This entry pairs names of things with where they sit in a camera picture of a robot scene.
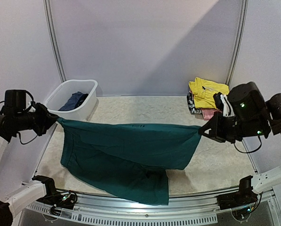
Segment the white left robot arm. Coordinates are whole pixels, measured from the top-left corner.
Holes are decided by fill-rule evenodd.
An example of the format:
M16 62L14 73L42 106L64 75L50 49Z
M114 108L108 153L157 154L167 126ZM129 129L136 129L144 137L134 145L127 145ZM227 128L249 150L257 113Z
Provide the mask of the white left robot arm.
M40 103L32 103L34 111L21 112L14 107L3 107L0 113L0 170L5 168L5 151L11 138L19 136L21 131L33 130L36 135L44 135L56 122L58 116L50 113ZM31 182L0 197L0 226L10 226L14 218L32 202L43 198L49 204L56 204L60 197L55 182L46 176L35 176Z

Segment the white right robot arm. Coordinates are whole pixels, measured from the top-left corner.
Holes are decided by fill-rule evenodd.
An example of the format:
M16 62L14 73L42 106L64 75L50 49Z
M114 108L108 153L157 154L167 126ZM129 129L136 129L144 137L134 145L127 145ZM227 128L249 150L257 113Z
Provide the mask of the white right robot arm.
M202 136L233 146L243 141L252 147L253 138L260 142L247 152L258 174L241 179L233 194L235 204L243 205L251 196L281 184L281 93L266 101L251 81L232 88L228 95L217 91L213 98L219 111L199 129Z

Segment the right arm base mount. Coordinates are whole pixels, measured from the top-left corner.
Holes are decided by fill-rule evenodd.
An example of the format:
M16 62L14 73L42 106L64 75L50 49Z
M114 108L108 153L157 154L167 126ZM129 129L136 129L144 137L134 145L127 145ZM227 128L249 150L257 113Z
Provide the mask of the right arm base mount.
M220 210L231 210L233 218L239 222L249 219L260 205L263 193L253 192L251 184L253 176L247 176L240 180L239 190L232 193L217 196L217 204Z

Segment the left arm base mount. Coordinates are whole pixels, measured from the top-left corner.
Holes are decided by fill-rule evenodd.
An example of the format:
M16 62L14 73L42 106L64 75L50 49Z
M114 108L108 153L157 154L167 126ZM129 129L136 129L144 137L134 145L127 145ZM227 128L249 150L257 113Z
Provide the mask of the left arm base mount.
M63 191L58 192L55 187L55 181L53 178L46 176L34 176L33 181L39 181L45 185L46 195L42 198L39 198L37 201L43 204L50 205L49 210L51 215L60 216L61 211L57 208L65 208L73 210L76 202L78 201L78 196L74 191Z

